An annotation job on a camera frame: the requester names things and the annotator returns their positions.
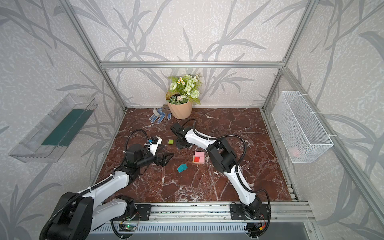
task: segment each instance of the beige flower pot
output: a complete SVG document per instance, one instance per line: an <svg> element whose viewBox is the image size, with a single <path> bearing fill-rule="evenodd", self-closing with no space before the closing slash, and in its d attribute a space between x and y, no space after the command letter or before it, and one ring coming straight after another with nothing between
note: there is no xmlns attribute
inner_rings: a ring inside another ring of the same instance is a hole
<svg viewBox="0 0 384 240"><path fill-rule="evenodd" d="M183 104L171 104L168 103L170 112L177 119L185 119L191 115L192 112L192 103L188 101Z"/></svg>

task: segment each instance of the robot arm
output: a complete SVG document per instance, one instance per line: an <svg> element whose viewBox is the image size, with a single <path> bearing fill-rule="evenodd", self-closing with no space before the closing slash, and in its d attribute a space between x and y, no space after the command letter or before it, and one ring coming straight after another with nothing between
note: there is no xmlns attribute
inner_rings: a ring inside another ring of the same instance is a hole
<svg viewBox="0 0 384 240"><path fill-rule="evenodd" d="M235 172L236 169L236 154L225 139L209 140L210 137L206 134L199 133L207 139L199 137L190 127L182 127L176 123L171 127L172 132L177 136L176 146L181 149L189 147L192 144L197 145L208 152L213 166L217 171L224 173L227 176L233 187L235 188L241 204L244 207L244 212L249 219L254 219L258 216L258 210L262 204L260 198L255 193L251 193L244 189L240 181L250 189L243 174L239 171L240 179Z"/></svg>
<svg viewBox="0 0 384 240"><path fill-rule="evenodd" d="M141 167L153 162L164 167L169 162L173 153L164 154L162 157L156 155L161 140L159 137L152 138L145 147L133 144L126 151L124 164L115 169L109 177L78 193L67 192L62 195L53 211L53 216L56 217L47 222L47 228L43 228L40 239L83 240L89 232L115 217L134 216L136 207L132 198L118 196L108 203L103 202L135 181Z"/></svg>

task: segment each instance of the wire mesh basket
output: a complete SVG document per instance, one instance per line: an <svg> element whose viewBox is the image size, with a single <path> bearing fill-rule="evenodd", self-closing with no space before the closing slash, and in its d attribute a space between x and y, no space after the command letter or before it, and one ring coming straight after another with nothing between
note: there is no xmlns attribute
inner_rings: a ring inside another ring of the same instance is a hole
<svg viewBox="0 0 384 240"><path fill-rule="evenodd" d="M293 163L315 161L333 142L298 91L282 91L272 117Z"/></svg>

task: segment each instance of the leaf pattern wallpaper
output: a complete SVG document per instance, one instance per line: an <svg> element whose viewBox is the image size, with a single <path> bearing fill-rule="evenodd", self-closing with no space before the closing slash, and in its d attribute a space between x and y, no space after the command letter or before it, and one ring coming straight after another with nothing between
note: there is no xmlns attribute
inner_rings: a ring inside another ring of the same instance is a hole
<svg viewBox="0 0 384 240"><path fill-rule="evenodd" d="M384 2L321 2L289 69L356 162L384 196ZM282 78L279 92L292 90ZM384 239L384 230L332 150L311 164L292 164L275 124L301 200L308 200L326 239Z"/></svg>
<svg viewBox="0 0 384 240"><path fill-rule="evenodd" d="M281 61L307 5L307 0L70 2L103 61ZM268 94L277 70L146 68L108 73L127 106L162 106L168 76L200 73L201 107L244 107L263 105L261 95Z"/></svg>
<svg viewBox="0 0 384 240"><path fill-rule="evenodd" d="M60 196L93 182L123 117L57 1L0 1L0 238L38 239ZM8 153L68 93L98 107L56 163Z"/></svg>

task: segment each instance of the pink block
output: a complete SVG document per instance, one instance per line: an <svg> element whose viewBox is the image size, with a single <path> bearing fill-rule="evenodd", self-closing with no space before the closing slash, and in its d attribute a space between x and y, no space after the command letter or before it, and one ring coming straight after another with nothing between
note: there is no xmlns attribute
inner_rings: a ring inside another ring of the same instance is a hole
<svg viewBox="0 0 384 240"><path fill-rule="evenodd" d="M204 157L205 152L195 152L196 157Z"/></svg>
<svg viewBox="0 0 384 240"><path fill-rule="evenodd" d="M197 163L197 164L204 164L204 162L205 162L204 155L205 155L205 152L195 152L195 155L194 155L192 162Z"/></svg>

